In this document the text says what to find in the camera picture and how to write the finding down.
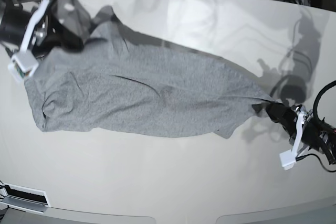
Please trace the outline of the grey t-shirt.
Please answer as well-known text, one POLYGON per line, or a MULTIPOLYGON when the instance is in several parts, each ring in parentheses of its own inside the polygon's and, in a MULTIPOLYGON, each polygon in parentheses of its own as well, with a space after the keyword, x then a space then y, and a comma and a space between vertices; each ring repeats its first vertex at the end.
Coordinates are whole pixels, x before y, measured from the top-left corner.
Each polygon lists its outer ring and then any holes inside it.
POLYGON ((102 128, 177 138, 220 131, 229 138, 272 102, 220 57, 130 41, 110 6, 93 25, 82 51, 54 48, 25 81, 43 132, 102 128))

